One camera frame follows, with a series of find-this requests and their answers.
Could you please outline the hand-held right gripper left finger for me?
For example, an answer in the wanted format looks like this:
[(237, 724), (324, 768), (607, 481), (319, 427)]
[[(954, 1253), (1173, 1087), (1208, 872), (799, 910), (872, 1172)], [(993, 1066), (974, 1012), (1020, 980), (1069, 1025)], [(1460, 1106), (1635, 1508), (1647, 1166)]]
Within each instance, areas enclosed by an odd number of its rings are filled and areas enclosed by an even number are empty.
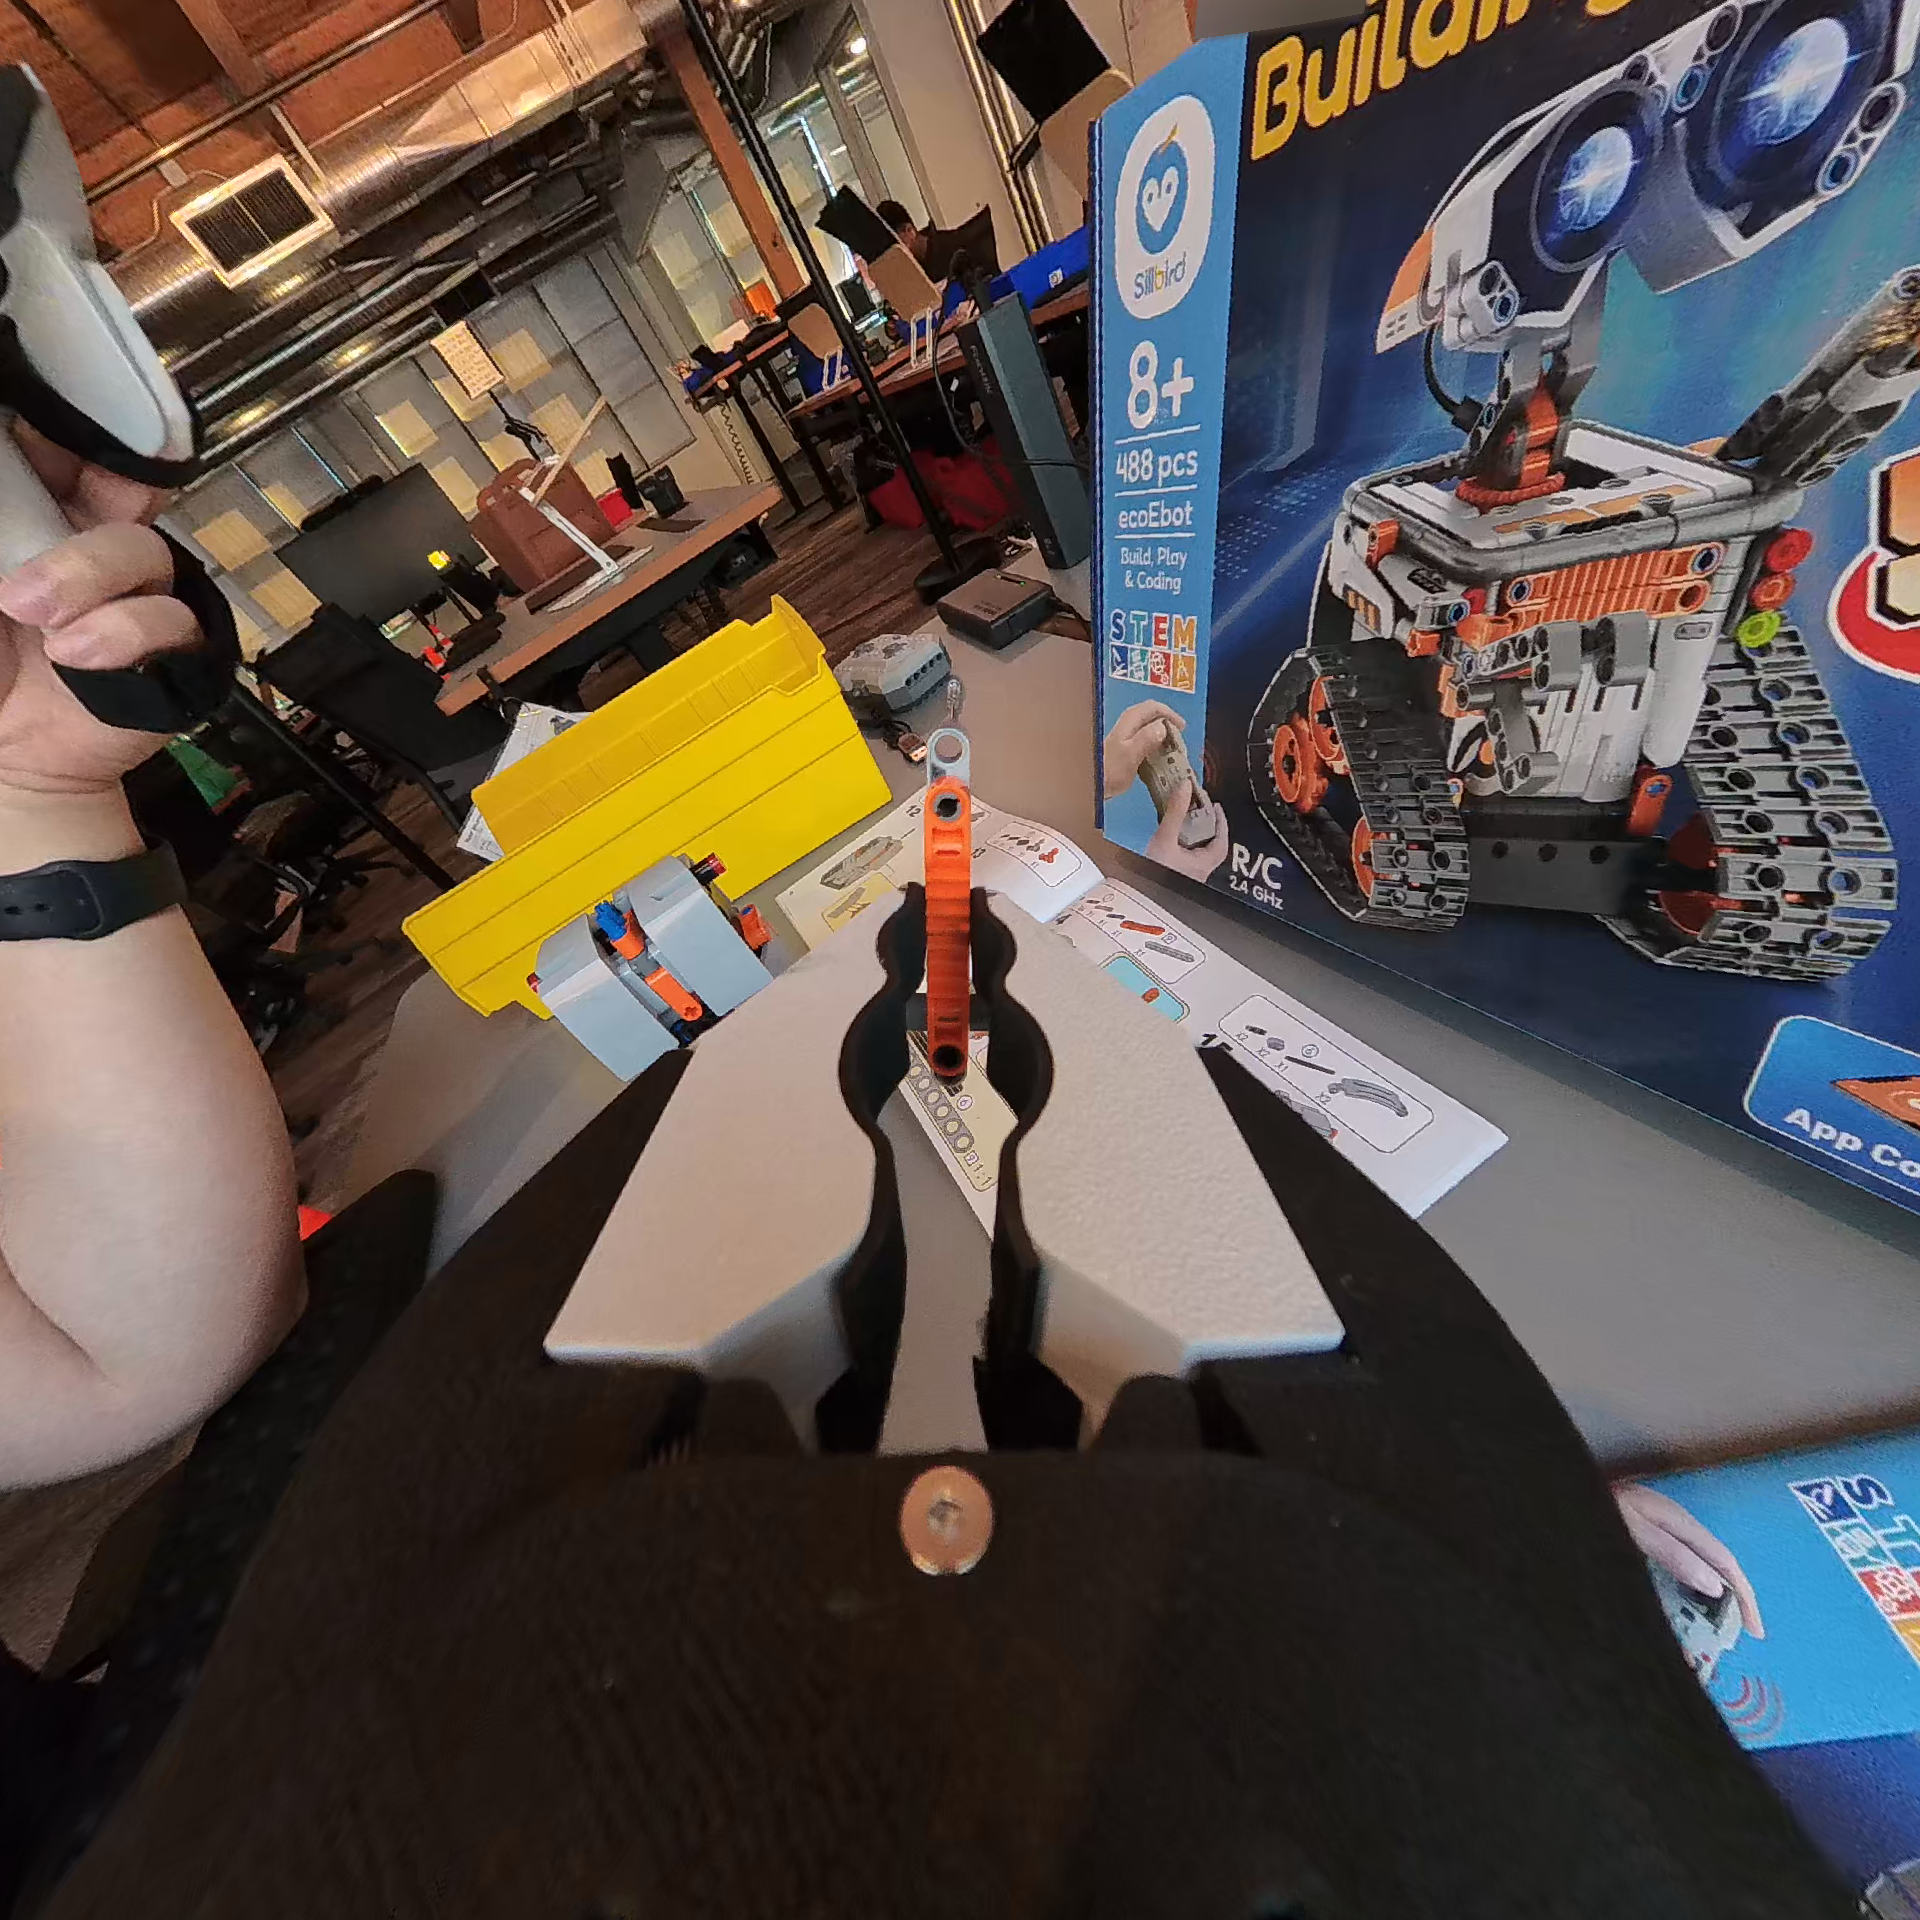
[(700, 1038), (545, 1356), (756, 1381), (822, 1450), (874, 1452), (905, 1292), (880, 1113), (907, 1069), (917, 987), (907, 883)]

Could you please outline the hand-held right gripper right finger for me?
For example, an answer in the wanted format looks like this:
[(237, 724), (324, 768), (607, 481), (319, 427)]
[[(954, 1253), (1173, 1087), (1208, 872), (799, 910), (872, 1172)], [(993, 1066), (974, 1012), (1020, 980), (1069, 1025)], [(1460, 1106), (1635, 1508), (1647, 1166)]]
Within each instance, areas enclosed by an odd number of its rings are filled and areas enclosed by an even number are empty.
[(988, 891), (974, 996), (1012, 1117), (974, 1358), (990, 1450), (1071, 1450), (1133, 1380), (1337, 1348), (1342, 1319), (1176, 1024)]

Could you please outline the grey toy robot assembly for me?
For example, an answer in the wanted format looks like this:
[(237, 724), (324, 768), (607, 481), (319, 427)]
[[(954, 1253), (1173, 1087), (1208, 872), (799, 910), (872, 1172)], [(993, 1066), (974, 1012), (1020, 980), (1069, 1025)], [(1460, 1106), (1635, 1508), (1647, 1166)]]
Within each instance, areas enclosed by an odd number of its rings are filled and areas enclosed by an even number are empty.
[(621, 1083), (691, 1044), (769, 982), (771, 930), (721, 887), (715, 855), (664, 858), (540, 948), (541, 1010)]

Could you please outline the orange and grey toy beam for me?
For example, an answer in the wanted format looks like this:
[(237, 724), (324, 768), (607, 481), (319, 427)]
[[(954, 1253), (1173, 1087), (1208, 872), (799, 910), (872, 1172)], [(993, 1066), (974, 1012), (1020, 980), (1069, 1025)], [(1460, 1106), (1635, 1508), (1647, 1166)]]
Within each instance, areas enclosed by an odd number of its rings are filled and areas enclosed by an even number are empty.
[(972, 1041), (972, 849), (969, 742), (955, 724), (925, 740), (924, 863), (924, 1052), (931, 1074), (957, 1083)]

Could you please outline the person's left forearm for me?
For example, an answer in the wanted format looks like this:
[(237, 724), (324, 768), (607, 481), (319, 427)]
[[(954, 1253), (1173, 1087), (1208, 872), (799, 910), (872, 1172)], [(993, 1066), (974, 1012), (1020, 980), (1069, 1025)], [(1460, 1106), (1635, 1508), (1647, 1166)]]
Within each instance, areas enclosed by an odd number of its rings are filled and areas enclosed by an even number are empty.
[(304, 1306), (291, 1146), (184, 912), (3, 943), (2, 1485), (204, 1424)]

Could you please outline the grey desk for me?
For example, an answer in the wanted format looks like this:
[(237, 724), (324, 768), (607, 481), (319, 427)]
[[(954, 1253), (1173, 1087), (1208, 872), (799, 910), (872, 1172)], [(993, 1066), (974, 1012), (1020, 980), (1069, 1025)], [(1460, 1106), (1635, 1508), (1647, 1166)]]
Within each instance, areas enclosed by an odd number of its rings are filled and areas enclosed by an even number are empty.
[[(957, 640), (975, 792), (1172, 913), (1506, 1135), (1423, 1225), (1623, 1475), (1914, 1428), (1916, 1214), (1412, 980), (1106, 846), (1091, 650)], [(444, 1264), (620, 1091), (565, 1031), (484, 1017), (427, 971), (396, 1001), (342, 1199), (423, 1169)], [(907, 1299), (880, 1450), (981, 1450), (969, 1353), (990, 1241), (911, 1115), (881, 1117)]]

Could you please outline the brown office desk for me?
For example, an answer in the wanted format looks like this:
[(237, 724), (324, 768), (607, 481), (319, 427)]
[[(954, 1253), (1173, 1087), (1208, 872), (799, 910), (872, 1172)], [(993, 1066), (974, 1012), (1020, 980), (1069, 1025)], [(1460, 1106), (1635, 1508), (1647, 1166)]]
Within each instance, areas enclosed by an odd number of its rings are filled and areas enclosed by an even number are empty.
[(733, 551), (752, 565), (769, 564), (761, 523), (782, 504), (775, 484), (690, 492), (673, 516), (637, 525), (629, 564), (582, 580), (541, 607), (512, 599), (497, 637), (444, 676), (437, 709), (532, 700), (609, 657), (636, 659), (642, 671), (664, 665), (673, 657), (664, 615), (691, 599), (715, 604), (714, 577)]

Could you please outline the person's left hand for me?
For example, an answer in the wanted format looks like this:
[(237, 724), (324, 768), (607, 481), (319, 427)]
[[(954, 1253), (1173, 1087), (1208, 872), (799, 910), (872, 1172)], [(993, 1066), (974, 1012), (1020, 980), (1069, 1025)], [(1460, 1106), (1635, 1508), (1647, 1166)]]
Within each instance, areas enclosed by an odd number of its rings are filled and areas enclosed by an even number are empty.
[(179, 558), (154, 525), (160, 493), (47, 441), (11, 437), (59, 507), (62, 541), (2, 582), (2, 872), (57, 859), (106, 862), (141, 849), (125, 773), (162, 746), (155, 731), (92, 715), (57, 665), (137, 667), (201, 648), (179, 596)]

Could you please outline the white instruction booklet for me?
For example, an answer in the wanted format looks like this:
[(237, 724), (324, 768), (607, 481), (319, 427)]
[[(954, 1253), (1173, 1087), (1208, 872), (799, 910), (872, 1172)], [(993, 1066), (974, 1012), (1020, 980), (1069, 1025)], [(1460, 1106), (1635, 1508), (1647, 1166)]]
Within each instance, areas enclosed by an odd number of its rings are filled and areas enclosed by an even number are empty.
[[(778, 894), (803, 948), (819, 948), (921, 881), (921, 811), (920, 795), (901, 797)], [(972, 879), (1052, 926), (1101, 977), (1189, 1044), (1234, 1058), (1416, 1217), (1508, 1142), (1491, 1120), (1261, 980), (1133, 883), (1101, 876), (1091, 855), (1056, 828), (975, 799)], [(937, 1091), (924, 1041), (911, 1040), (911, 1047), (899, 1099), (990, 1230), (1012, 1113), (988, 1082), (986, 1031), (974, 1031), (972, 1066), (955, 1091)]]

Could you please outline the white air vent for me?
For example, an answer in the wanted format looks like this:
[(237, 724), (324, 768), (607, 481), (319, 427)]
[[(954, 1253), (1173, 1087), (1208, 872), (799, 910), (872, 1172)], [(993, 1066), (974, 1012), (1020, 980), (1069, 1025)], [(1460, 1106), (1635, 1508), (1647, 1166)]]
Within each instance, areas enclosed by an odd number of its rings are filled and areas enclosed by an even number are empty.
[(205, 188), (166, 218), (227, 292), (337, 235), (319, 189), (284, 153)]

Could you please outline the black computer monitor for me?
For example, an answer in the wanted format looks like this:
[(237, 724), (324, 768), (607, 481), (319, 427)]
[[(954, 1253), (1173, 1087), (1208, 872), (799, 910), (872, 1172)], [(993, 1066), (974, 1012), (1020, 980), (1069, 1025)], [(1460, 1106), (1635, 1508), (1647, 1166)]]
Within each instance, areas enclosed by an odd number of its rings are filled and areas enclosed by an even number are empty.
[(282, 541), (275, 559), (316, 602), (375, 627), (445, 593), (484, 614), (500, 602), (488, 580), (488, 551), (422, 466), (377, 487), (354, 489), (326, 513), (309, 516)]

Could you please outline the yellow plastic bin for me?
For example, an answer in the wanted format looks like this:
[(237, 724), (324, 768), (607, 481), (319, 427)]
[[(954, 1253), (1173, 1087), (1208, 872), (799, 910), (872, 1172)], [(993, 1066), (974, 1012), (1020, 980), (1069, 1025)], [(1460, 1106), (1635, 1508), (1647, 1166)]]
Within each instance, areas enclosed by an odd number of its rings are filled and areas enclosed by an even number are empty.
[(892, 795), (822, 640), (773, 596), (484, 780), (497, 858), (401, 931), (473, 1012), (545, 1017), (540, 945), (661, 858), (715, 855), (742, 896)]

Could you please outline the black office chair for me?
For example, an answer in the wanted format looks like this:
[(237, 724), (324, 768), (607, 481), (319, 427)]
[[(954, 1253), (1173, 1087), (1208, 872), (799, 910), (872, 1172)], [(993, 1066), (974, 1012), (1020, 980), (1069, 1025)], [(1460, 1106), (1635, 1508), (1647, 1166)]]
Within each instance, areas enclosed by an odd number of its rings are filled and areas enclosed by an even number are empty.
[(512, 731), (491, 705), (444, 711), (442, 682), (427, 664), (332, 602), (251, 665), (260, 682), (413, 781), (447, 828), (465, 828), (471, 790), (491, 772)]

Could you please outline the brown bag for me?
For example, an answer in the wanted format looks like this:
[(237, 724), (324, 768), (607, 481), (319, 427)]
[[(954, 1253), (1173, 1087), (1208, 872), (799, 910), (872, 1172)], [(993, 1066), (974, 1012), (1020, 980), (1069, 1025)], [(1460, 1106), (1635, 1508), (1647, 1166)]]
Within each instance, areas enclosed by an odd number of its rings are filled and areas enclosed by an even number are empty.
[(527, 596), (590, 564), (562, 519), (601, 550), (611, 539), (609, 518), (570, 464), (519, 457), (477, 492), (467, 527), (510, 586)]

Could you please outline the white paper sheet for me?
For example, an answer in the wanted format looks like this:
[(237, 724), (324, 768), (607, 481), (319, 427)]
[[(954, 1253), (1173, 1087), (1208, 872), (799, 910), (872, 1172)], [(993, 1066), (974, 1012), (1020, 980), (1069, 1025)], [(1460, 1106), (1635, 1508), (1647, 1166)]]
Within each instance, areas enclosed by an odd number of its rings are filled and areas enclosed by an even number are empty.
[[(585, 715), (587, 713), (579, 709), (568, 709), (540, 702), (521, 702), (516, 708), (506, 742), (491, 757), (491, 766), (481, 773), (481, 783), (508, 772), (519, 760), (532, 756), (551, 740), (570, 731)], [(454, 844), (459, 852), (471, 853), (484, 862), (500, 859), (503, 853), (503, 848), (500, 846), (477, 802), (477, 786), (467, 799), (467, 807)]]

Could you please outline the black pole stand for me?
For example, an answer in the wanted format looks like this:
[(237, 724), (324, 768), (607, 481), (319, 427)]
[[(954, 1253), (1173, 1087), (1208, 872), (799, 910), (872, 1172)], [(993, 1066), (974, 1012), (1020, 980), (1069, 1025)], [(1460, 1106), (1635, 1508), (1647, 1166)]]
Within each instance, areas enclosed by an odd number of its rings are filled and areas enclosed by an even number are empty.
[(773, 273), (784, 321), (823, 368), (839, 363), (852, 374), (859, 408), (890, 445), (895, 474), (905, 480), (924, 516), (924, 529), (935, 551), (915, 576), (917, 598), (934, 606), (979, 573), (1004, 568), (1021, 523), (1020, 511), (1007, 507), (979, 534), (957, 529), (948, 513), (822, 265), (807, 224), (718, 46), (706, 8), (696, 1), (673, 4), (668, 22), (654, 35), (761, 263)]
[(286, 753), (294, 756), (312, 780), (321, 781), (324, 788), (347, 807), (347, 814), (356, 822), (370, 828), (371, 833), (375, 833), (406, 867), (425, 879), (436, 894), (444, 896), (455, 885), (455, 878), (380, 809), (371, 790), (360, 776), (290, 728), (275, 715), (275, 709), (261, 702), (237, 676), (230, 682), (230, 698), (251, 724), (271, 735)]

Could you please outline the grey toy battery box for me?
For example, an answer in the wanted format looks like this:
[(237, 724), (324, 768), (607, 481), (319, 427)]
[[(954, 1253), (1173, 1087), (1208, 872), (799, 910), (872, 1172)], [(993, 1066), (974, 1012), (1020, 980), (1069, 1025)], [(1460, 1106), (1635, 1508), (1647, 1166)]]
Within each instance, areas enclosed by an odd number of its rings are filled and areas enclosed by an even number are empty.
[(880, 633), (854, 646), (831, 676), (856, 711), (901, 715), (942, 691), (952, 662), (934, 632)]

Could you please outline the black wrist watch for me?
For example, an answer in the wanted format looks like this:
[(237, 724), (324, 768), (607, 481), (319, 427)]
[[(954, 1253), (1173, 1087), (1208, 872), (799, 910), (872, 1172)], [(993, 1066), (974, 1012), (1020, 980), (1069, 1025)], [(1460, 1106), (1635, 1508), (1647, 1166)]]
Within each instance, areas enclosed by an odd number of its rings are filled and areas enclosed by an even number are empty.
[(176, 852), (154, 844), (111, 859), (59, 858), (2, 876), (2, 943), (92, 943), (181, 907)]

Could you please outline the black power adapter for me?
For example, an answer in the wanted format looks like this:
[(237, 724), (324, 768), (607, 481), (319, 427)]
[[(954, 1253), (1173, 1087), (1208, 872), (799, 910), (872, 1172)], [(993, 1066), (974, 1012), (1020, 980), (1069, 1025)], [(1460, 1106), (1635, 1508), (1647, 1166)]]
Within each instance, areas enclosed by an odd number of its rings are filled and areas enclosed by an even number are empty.
[(948, 633), (1001, 652), (1044, 625), (1056, 593), (1046, 580), (993, 568), (948, 589), (934, 610)]

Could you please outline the red fabric bag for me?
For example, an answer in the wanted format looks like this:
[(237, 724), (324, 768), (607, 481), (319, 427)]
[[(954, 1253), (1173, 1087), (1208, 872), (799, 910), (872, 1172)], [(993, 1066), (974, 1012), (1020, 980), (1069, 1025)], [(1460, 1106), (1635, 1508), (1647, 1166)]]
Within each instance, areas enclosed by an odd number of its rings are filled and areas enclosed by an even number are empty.
[[(957, 453), (914, 448), (914, 467), (927, 496), (957, 531), (988, 534), (1028, 523), (1014, 471), (998, 453), (996, 441)], [(854, 445), (852, 469), (869, 523), (904, 529), (925, 525), (917, 493), (887, 448)]]

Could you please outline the dark computer tower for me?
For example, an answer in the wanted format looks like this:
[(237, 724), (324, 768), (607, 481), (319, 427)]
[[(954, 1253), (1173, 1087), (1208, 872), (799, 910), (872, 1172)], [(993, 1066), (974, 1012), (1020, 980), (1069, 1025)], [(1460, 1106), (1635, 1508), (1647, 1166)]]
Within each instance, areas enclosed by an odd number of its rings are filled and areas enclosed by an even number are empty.
[(981, 305), (955, 338), (1040, 555), (1052, 569), (1085, 564), (1090, 477), (1076, 457), (1028, 310), (1005, 294)]

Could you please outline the wooden document stand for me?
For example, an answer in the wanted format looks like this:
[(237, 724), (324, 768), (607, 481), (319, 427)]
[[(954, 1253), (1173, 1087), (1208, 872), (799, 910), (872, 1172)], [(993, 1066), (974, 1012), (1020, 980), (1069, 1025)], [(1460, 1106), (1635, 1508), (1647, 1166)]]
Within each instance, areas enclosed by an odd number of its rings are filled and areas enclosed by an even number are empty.
[(1088, 201), (1091, 130), (1133, 79), (1108, 59), (1069, 1), (1005, 4), (972, 34), (972, 47), (1028, 116), (1052, 168)]
[(850, 188), (835, 188), (819, 208), (815, 228), (852, 251), (876, 297), (901, 321), (937, 316), (944, 310), (942, 285), (876, 209)]

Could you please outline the blue robot kit box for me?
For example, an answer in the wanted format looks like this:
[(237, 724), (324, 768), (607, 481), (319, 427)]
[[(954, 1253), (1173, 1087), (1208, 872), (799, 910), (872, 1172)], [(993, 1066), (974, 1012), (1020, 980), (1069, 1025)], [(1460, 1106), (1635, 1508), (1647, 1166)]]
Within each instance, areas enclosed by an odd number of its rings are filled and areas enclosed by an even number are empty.
[(1108, 841), (1916, 1209), (1916, 4), (1364, 4), (1090, 134)]

